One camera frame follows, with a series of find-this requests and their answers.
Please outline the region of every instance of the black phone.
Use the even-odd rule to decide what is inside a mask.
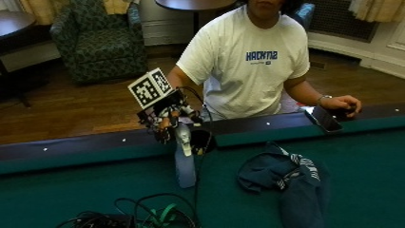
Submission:
[[[342,131],[341,124],[321,106],[308,107],[305,109],[305,115],[312,122],[321,127],[326,134],[333,134]]]

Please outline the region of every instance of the water bottle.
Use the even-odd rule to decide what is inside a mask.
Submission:
[[[188,188],[194,186],[194,166],[193,155],[190,152],[190,130],[189,127],[178,122],[176,128],[177,148],[174,153],[176,175],[180,187]]]

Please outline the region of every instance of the pool table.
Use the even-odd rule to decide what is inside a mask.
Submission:
[[[84,211],[114,215],[116,199],[158,193],[196,203],[202,227],[282,227],[282,193],[252,194],[237,182],[266,142],[326,165],[326,227],[404,227],[405,104],[365,106],[353,120],[337,120],[342,132],[333,135],[302,112],[189,125],[192,132],[210,130],[214,144],[194,156],[198,183],[186,189],[176,180],[176,144],[157,143],[146,130],[0,145],[0,227],[56,227]],[[176,197],[146,202],[154,209],[170,203],[190,213]]]

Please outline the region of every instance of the wrist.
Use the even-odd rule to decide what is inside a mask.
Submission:
[[[330,95],[321,95],[321,96],[316,99],[316,105],[322,106],[321,101],[322,101],[324,99],[329,99],[329,98],[332,98]]]

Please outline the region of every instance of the graphic t-shirt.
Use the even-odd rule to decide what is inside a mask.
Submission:
[[[257,28],[242,6],[201,28],[177,66],[204,83],[210,112],[225,119],[274,114],[284,82],[309,69],[306,32],[286,15]]]

